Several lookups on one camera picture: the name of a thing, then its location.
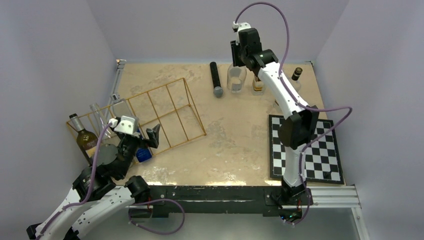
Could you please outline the blue square bottle silver cap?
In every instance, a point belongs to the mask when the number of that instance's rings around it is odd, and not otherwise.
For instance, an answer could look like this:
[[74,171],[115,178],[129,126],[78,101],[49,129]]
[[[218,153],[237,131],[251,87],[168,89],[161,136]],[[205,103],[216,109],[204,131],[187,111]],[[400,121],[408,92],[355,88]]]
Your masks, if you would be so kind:
[[137,149],[135,157],[139,163],[143,163],[145,161],[150,160],[153,156],[149,149],[150,146],[148,145],[148,142],[143,138],[141,134],[139,137],[141,139],[141,147]]

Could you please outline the clear round glass bottle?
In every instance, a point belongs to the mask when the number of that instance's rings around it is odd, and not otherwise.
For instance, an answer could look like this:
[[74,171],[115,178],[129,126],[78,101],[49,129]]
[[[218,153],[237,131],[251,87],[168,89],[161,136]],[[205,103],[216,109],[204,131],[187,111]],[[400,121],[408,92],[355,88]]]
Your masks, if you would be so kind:
[[240,93],[247,77],[245,66],[230,65],[227,69],[227,88],[231,93]]

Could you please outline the clear bottle round emblem label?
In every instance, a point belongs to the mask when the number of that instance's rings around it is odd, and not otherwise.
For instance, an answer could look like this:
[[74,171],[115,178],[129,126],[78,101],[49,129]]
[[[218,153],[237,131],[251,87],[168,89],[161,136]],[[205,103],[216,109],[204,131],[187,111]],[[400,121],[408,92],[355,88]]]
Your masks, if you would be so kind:
[[254,96],[263,95],[265,90],[265,84],[257,76],[254,76],[252,80],[252,94]]

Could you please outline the clear bottle dark label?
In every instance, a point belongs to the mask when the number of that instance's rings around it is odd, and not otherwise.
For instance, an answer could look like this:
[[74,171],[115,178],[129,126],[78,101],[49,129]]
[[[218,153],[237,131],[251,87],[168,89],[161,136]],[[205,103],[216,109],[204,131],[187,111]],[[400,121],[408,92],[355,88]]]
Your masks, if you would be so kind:
[[[112,104],[109,108],[106,108],[105,111],[108,113],[109,109],[113,113],[115,117],[122,117],[122,116],[133,116],[132,111],[130,110],[126,100],[124,98],[121,98],[118,93],[113,93],[111,96]],[[94,114],[98,132],[100,133],[104,126],[108,123],[108,118],[105,117],[104,111],[100,109],[99,105],[97,103],[93,103],[90,106],[90,109],[92,113]],[[109,128],[104,136],[102,137],[102,140],[109,140],[115,137],[116,134]]]

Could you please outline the clear square bottle gold label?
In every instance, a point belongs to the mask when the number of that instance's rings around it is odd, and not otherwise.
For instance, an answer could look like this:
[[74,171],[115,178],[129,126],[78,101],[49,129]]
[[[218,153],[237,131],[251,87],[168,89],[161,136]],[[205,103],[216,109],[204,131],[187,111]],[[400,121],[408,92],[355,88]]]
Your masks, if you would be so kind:
[[275,106],[281,107],[283,104],[288,101],[293,101],[292,95],[299,95],[301,89],[301,83],[299,77],[302,74],[303,69],[301,67],[296,67],[292,76],[287,77],[283,71],[279,72],[280,65],[276,65],[275,73],[273,74],[273,79],[275,86],[272,87],[272,90],[275,92]]

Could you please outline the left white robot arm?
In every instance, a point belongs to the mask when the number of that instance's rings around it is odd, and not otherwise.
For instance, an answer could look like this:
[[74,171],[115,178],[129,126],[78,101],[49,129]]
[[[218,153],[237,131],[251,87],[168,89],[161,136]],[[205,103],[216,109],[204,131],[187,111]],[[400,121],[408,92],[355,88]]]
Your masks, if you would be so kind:
[[26,229],[31,240],[80,240],[97,223],[132,204],[150,200],[151,188],[139,175],[116,185],[130,168],[139,148],[158,148],[161,125],[147,129],[142,138],[133,127],[110,123],[107,128],[119,137],[118,145],[96,147],[92,164],[84,168],[56,210],[42,223]]

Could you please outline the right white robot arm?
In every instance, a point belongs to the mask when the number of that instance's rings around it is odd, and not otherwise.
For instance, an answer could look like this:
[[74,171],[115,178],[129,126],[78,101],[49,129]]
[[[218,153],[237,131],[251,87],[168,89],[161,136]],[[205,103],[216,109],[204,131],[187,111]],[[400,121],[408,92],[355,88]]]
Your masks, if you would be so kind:
[[303,155],[311,143],[318,122],[318,109],[309,106],[290,84],[278,58],[270,49],[264,50],[258,31],[247,23],[234,27],[236,39],[231,41],[233,65],[247,67],[272,92],[283,113],[277,134],[285,151],[285,170],[278,200],[294,203],[306,190]]

